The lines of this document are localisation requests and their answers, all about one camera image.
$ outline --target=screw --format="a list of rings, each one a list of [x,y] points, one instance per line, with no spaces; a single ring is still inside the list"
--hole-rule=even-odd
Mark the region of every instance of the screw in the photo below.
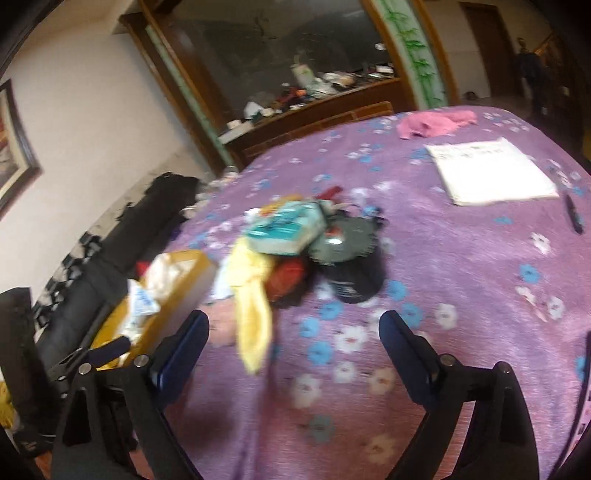
[[[511,373],[511,366],[507,363],[507,362],[499,362],[496,365],[499,370],[501,370],[501,372],[503,372],[504,374],[510,374]]]
[[[135,357],[134,365],[138,368],[148,365],[150,358],[148,355],[138,355]]]
[[[92,370],[91,364],[82,364],[78,367],[78,373],[80,375],[86,375],[88,372],[90,372],[90,370]]]
[[[453,365],[456,363],[456,357],[450,355],[449,353],[444,353],[439,357],[439,360],[441,364],[445,365],[446,367],[453,367]]]

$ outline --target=painting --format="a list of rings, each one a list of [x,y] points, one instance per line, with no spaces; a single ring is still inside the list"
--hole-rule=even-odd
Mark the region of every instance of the painting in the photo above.
[[[41,169],[17,113],[11,81],[0,85],[0,218]]]

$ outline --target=doorway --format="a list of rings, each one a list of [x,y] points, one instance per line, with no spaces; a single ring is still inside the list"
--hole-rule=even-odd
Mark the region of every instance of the doorway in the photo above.
[[[476,38],[491,96],[522,96],[515,51],[499,9],[494,5],[460,2]]]

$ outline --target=notebook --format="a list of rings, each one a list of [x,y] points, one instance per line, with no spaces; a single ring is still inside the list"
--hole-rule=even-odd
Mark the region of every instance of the notebook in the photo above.
[[[558,197],[554,182],[505,138],[425,147],[456,205]]]

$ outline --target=bed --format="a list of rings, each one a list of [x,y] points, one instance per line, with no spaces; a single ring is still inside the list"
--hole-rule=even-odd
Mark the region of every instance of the bed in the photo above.
[[[207,480],[383,479],[423,411],[404,389],[377,337],[395,309],[439,353],[466,365],[515,369],[530,409],[546,478],[564,448],[591,328],[590,236],[577,235],[557,199],[458,207],[426,144],[505,137],[570,190],[591,219],[590,178],[539,130],[500,109],[471,107],[477,125],[401,140],[403,114],[342,125],[276,147],[185,223],[169,251],[223,258],[243,212],[276,196],[340,185],[351,201],[379,206],[388,279],[359,305],[318,282],[300,307],[275,318],[263,371],[248,376],[235,348],[207,346],[167,417]],[[438,473],[450,473],[467,429],[466,408]]]

